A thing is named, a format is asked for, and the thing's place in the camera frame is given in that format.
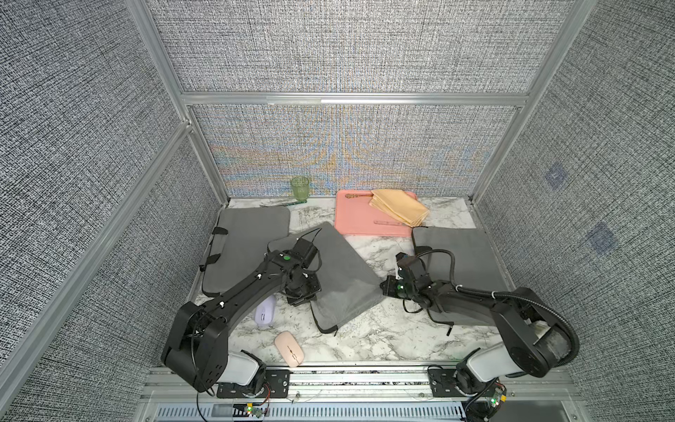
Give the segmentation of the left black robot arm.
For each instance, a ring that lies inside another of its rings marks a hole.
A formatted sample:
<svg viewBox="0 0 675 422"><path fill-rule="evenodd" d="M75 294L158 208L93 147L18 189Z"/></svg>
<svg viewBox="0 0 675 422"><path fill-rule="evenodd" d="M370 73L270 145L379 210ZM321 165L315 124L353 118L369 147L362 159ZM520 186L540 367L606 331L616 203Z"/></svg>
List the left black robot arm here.
<svg viewBox="0 0 675 422"><path fill-rule="evenodd" d="M264 388L266 365L252 353L230 352L230 333L277 292L293 306L313 300L321 291L313 264L323 265L320 251L299 238L290 250L269 251L233 288L203 304L185 303L174 318L161 362L200 393L230 383L257 395Z"/></svg>

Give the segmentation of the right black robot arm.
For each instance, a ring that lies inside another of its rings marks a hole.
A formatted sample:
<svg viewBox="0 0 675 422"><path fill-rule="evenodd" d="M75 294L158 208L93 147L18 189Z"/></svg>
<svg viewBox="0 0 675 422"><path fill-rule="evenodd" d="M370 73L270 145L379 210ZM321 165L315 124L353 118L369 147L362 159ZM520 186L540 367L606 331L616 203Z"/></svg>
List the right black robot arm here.
<svg viewBox="0 0 675 422"><path fill-rule="evenodd" d="M455 282L455 255L427 249L397 254L397 275L380 284L383 295L414 302L429 313L458 313L497 328L501 341L476 349L455 367L457 390L478 397L502 376L543 378L580 352L580 339L570 322L545 304L530 288L489 291Z"/></svg>

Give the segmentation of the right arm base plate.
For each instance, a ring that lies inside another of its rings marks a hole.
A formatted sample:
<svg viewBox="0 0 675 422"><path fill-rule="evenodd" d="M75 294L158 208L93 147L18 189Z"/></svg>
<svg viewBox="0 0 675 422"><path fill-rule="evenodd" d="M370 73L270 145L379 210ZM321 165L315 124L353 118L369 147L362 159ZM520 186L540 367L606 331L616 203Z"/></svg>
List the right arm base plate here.
<svg viewBox="0 0 675 422"><path fill-rule="evenodd" d="M454 367L430 365L426 369L426 372L433 397L464 397L462 392L457 387Z"/></svg>

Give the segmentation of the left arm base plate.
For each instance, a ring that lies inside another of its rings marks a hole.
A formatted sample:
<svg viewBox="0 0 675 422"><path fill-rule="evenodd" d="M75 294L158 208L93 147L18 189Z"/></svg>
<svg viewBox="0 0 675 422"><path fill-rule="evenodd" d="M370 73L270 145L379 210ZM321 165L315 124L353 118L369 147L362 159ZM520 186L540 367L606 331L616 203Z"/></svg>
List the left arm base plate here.
<svg viewBox="0 0 675 422"><path fill-rule="evenodd" d="M290 374L287 369L274 369L265 372L265 380L257 392L236 383L218 383L216 397L233 399L252 399L262 401L270 398L287 398L290 387Z"/></svg>

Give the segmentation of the lilac computer mouse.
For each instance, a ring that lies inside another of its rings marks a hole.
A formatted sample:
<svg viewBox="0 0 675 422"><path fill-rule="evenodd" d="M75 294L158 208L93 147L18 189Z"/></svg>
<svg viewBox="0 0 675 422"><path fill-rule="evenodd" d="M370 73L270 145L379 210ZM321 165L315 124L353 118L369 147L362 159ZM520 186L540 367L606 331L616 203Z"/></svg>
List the lilac computer mouse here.
<svg viewBox="0 0 675 422"><path fill-rule="evenodd" d="M260 329L266 329L274 322L277 300L275 295L270 295L263 300L254 312L254 322Z"/></svg>

